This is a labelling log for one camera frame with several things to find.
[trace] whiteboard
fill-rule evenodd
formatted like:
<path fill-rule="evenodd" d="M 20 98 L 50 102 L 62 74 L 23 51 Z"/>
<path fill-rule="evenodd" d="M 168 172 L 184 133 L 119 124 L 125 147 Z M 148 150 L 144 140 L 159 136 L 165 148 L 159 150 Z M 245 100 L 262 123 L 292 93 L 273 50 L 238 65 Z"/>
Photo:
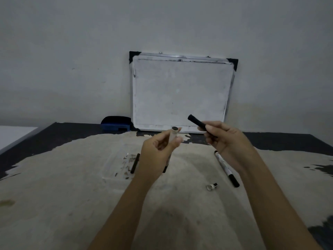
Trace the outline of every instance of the whiteboard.
<path fill-rule="evenodd" d="M 187 119 L 190 114 L 201 121 L 224 120 L 235 74 L 227 59 L 141 53 L 131 65 L 134 127 L 200 133 Z"/>

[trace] hand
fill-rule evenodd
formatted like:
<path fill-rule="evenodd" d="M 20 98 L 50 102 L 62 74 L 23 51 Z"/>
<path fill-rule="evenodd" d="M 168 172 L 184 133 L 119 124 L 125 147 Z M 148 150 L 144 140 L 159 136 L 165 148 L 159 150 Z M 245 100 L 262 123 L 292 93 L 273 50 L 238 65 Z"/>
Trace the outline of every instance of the hand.
<path fill-rule="evenodd" d="M 221 121 L 203 121 L 206 130 L 216 136 L 205 133 L 208 144 L 211 144 L 225 161 L 241 173 L 249 166 L 264 163 L 248 138 L 237 128 L 230 127 Z"/>
<path fill-rule="evenodd" d="M 144 141 L 134 178 L 153 184 L 160 177 L 169 156 L 183 142 L 182 137 L 176 137 L 168 143 L 170 132 L 161 132 Z"/>

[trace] transparent plastic container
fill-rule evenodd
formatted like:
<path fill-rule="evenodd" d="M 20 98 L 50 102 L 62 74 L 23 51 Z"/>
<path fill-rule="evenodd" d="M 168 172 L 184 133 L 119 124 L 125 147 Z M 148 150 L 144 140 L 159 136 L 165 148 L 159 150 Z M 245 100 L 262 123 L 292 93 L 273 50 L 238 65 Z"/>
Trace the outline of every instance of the transparent plastic container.
<path fill-rule="evenodd" d="M 102 179 L 111 189 L 125 190 L 127 188 L 139 167 L 140 161 L 134 173 L 131 174 L 135 158 L 140 151 L 139 145 L 123 144 L 111 152 L 101 170 Z"/>

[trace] forearm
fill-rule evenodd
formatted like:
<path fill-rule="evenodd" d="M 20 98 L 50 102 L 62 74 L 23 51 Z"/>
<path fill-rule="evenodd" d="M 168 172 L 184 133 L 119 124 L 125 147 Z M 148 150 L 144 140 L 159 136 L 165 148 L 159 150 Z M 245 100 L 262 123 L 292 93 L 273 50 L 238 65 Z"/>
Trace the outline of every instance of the forearm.
<path fill-rule="evenodd" d="M 134 178 L 88 249 L 130 249 L 149 189 Z"/>
<path fill-rule="evenodd" d="M 321 249 L 262 162 L 240 173 L 267 249 Z"/>

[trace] whiteboard frame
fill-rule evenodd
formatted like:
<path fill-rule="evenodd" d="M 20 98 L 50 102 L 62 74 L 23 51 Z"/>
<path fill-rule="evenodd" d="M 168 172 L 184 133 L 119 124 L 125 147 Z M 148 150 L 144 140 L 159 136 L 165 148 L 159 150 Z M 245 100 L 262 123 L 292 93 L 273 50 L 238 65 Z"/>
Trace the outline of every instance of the whiteboard frame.
<path fill-rule="evenodd" d="M 135 105 L 136 105 L 136 75 L 135 75 L 135 60 L 165 60 L 165 61 L 185 61 L 185 62 L 202 62 L 202 63 L 216 63 L 216 64 L 227 64 L 234 65 L 234 63 L 230 62 L 228 59 L 219 59 L 219 58 L 210 58 L 210 57 L 197 57 L 197 56 L 184 56 L 184 55 L 169 55 L 169 54 L 155 54 L 155 53 L 140 53 L 139 55 L 133 56 L 133 62 L 130 63 L 131 69 L 131 119 L 135 128 L 138 128 L 141 131 L 164 131 L 171 129 L 170 125 L 147 125 L 147 124 L 139 124 L 136 123 L 135 119 Z M 228 106 L 230 101 L 231 89 L 233 85 L 233 81 L 235 78 L 235 68 L 233 71 L 233 75 L 230 81 L 230 87 L 228 92 L 228 100 L 223 110 L 223 115 L 221 117 L 221 121 L 225 120 L 225 117 L 228 112 Z M 204 133 L 197 129 L 197 126 L 178 126 L 182 127 L 181 133 Z"/>

